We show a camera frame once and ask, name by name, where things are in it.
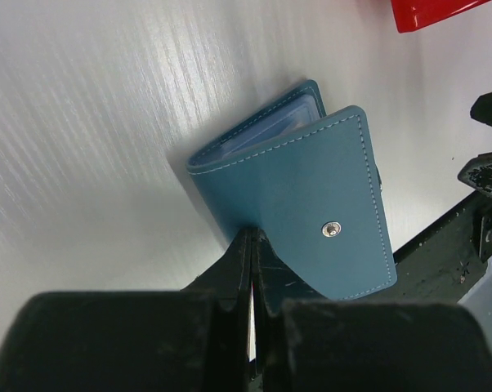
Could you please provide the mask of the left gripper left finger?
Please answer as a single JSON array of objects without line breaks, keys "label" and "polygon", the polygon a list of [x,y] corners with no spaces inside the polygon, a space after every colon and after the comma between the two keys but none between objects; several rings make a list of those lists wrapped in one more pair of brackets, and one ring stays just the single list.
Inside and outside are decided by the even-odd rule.
[{"label": "left gripper left finger", "polygon": [[42,292],[0,346],[0,391],[245,391],[253,233],[179,291]]}]

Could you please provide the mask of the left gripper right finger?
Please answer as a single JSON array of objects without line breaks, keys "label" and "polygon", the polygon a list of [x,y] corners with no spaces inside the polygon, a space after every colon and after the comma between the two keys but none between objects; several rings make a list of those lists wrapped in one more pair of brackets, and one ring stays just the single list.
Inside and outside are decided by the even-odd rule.
[{"label": "left gripper right finger", "polygon": [[257,360],[266,391],[492,391],[492,352],[459,305],[277,296],[288,267],[253,235]]}]

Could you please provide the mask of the red plastic bin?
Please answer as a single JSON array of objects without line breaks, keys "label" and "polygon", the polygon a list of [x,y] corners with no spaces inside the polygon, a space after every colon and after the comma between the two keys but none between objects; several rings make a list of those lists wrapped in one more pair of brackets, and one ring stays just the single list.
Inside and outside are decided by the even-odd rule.
[{"label": "red plastic bin", "polygon": [[410,33],[469,11],[490,0],[391,0],[399,33]]}]

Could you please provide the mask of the blue leather card holder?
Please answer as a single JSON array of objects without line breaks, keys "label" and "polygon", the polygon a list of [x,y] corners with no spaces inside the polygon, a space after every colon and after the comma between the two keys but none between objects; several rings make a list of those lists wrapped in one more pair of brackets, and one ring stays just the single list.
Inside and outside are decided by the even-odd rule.
[{"label": "blue leather card holder", "polygon": [[393,286],[395,261],[364,110],[328,114],[306,80],[186,164],[222,233],[261,229],[275,254],[332,300]]}]

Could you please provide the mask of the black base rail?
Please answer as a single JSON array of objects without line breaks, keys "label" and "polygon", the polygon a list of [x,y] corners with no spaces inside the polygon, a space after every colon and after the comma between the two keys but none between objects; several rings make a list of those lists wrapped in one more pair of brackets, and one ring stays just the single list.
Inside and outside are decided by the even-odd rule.
[{"label": "black base rail", "polygon": [[394,254],[397,282],[392,300],[458,302],[482,278],[481,221],[492,202],[473,192]]}]

